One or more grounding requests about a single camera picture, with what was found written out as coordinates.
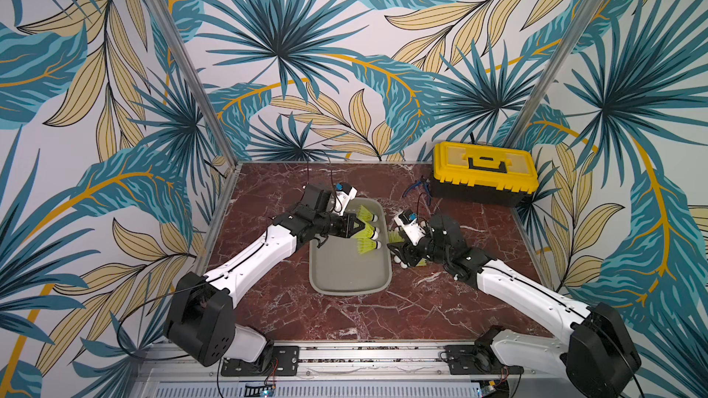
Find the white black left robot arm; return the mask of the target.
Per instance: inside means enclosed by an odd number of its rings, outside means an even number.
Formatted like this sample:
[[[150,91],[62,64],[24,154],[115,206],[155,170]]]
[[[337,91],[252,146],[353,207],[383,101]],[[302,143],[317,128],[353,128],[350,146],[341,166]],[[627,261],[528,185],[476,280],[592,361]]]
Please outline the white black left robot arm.
[[[266,370],[273,359],[269,342],[253,328],[236,324],[236,306],[304,244],[330,236],[350,239],[365,230],[366,223],[346,211],[356,195],[349,184],[337,184],[333,191],[304,186],[301,200],[237,256],[203,276],[189,272],[179,280],[163,335],[204,367],[234,359]]]

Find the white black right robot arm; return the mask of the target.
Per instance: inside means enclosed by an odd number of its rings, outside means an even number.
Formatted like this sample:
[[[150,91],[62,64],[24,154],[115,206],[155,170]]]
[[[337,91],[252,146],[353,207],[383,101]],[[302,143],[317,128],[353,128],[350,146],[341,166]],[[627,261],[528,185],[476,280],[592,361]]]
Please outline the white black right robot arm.
[[[455,281],[502,300],[540,324],[550,335],[490,330],[480,342],[499,363],[539,370],[569,381],[585,397],[619,397],[642,361],[617,310],[599,302],[572,300],[521,275],[500,259],[471,247],[448,215],[425,224],[411,210],[395,215],[402,240],[389,244],[396,261],[414,267],[442,265]]]

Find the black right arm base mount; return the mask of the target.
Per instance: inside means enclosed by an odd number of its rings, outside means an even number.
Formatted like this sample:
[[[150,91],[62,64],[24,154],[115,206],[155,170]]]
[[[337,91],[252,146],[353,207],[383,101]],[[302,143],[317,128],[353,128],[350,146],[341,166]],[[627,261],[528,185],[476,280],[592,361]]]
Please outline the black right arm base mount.
[[[447,364],[451,375],[523,374],[522,367],[505,365],[492,352],[492,339],[503,330],[494,325],[471,344],[445,346],[439,357]]]

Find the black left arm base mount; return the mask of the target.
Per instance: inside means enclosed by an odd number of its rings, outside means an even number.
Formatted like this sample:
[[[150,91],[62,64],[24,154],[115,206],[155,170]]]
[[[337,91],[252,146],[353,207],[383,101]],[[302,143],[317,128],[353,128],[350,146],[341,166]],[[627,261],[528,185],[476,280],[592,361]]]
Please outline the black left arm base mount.
[[[274,374],[277,378],[294,377],[298,373],[300,351],[298,346],[280,346],[268,341],[255,362],[225,357],[219,374],[227,378],[265,377],[267,374]]]

